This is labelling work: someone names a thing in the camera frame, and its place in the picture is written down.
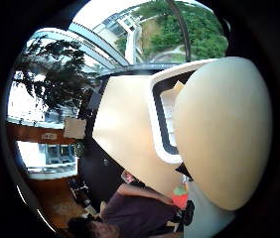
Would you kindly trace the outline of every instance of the person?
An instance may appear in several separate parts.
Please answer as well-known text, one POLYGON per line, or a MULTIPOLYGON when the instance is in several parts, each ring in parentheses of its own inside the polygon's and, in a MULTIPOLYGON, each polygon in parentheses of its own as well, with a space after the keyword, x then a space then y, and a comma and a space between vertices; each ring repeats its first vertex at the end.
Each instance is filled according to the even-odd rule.
POLYGON ((132 175, 130 172, 124 170, 121 174, 121 178, 131 184, 131 185, 136 185, 136 186, 141 186, 144 187, 145 183, 142 182, 141 180, 139 180, 138 178, 136 178, 134 175, 132 175))
POLYGON ((155 235, 179 211, 172 199, 150 187, 123 183, 101 212, 101 221, 74 217, 68 226, 77 238, 176 238, 183 233, 155 235))

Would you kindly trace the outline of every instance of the hair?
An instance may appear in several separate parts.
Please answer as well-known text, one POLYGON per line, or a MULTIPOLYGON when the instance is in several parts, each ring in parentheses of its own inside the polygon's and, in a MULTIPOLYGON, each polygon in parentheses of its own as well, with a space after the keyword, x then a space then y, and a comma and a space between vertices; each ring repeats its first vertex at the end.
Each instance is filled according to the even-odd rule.
POLYGON ((92 233, 89 230, 90 221, 101 221, 94 219, 92 216, 87 218, 74 217, 68 222, 69 232, 76 238, 92 238, 92 233))
POLYGON ((146 184, 144 182, 142 182, 141 180, 139 180, 137 178, 135 180, 131 181, 129 184, 134 185, 134 186, 140 186, 140 187, 146 186, 146 184))

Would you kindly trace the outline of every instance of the wooden wall panel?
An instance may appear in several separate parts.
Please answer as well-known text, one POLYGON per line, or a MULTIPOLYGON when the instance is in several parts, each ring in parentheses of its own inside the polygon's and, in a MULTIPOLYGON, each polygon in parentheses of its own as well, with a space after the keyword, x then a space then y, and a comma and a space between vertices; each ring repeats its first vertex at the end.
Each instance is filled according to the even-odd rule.
POLYGON ((68 145, 74 143, 73 138, 65 138, 63 136, 63 129, 51 129, 51 128, 40 128, 33 126, 24 126, 15 123, 7 122, 7 132, 10 140, 24 141, 24 142, 36 142, 40 144, 50 145, 68 145), (42 139, 42 135, 45 133, 54 133, 57 135, 55 140, 42 139))

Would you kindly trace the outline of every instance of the tree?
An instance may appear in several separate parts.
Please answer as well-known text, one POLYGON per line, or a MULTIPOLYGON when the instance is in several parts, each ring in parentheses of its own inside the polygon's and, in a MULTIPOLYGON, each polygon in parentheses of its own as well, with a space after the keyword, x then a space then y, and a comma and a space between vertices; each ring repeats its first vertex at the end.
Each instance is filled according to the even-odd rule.
POLYGON ((98 86, 97 72, 85 72, 84 52, 79 42, 50 41, 46 36, 32 41, 18 56, 14 81, 23 83, 31 96, 58 113, 62 107, 78 108, 98 86))
POLYGON ((167 17, 171 14, 172 11, 165 0, 151 0, 149 2, 140 4, 139 9, 133 12, 133 16, 142 16, 143 18, 155 16, 167 17))
POLYGON ((124 55, 126 51, 126 45, 127 45, 127 37, 123 36, 120 37, 117 41, 114 43, 119 51, 124 55))

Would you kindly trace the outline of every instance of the cream panel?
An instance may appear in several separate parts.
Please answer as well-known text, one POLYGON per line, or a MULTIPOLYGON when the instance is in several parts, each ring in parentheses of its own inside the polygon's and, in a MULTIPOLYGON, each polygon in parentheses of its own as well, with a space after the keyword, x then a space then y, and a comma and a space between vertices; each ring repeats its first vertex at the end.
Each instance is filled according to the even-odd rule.
MULTIPOLYGON (((148 88, 148 90, 146 90, 147 91, 147 102, 148 102, 148 107, 149 107, 149 116, 150 116, 152 131, 153 131, 153 140, 154 140, 155 149, 158 153, 158 156, 166 163, 171 163, 171 164, 181 163, 182 158, 181 158, 181 155, 179 155, 179 154, 172 155, 172 154, 167 153, 163 147, 163 142, 161 140, 161 135, 160 135, 160 125, 159 125, 158 115, 156 113, 156 106, 155 106, 154 96, 152 93, 153 87, 156 83, 158 83, 162 80, 168 80, 168 78, 171 78, 176 75, 180 75, 185 72, 193 72, 193 71, 197 70, 198 68, 202 67, 203 65, 205 65, 209 62, 212 62, 214 60, 215 59, 203 59, 203 60, 197 60, 197 61, 193 61, 193 62, 186 62, 186 63, 180 64, 177 66, 169 67, 165 70, 159 71, 152 75, 150 83, 148 84, 149 88, 148 88)), ((182 89, 181 83, 179 83, 179 82, 176 83, 174 90, 172 90, 174 93, 173 99, 176 98, 176 96, 179 94, 181 89, 182 89)), ((176 140, 174 138, 174 135, 172 135, 171 142, 173 142, 173 144, 176 145, 176 140)))
POLYGON ((268 91, 248 59, 218 59, 198 69, 174 110, 179 153, 204 194, 221 208, 241 207, 266 167, 272 118, 268 91))
POLYGON ((189 226, 184 226, 184 238, 210 238, 227 226, 234 218, 228 211, 209 201, 194 181, 188 181, 189 200, 194 202, 194 217, 189 226))
POLYGON ((146 95, 148 75, 110 77, 92 137, 120 166, 161 193, 170 195, 182 176, 179 164, 163 162, 153 144, 146 95))

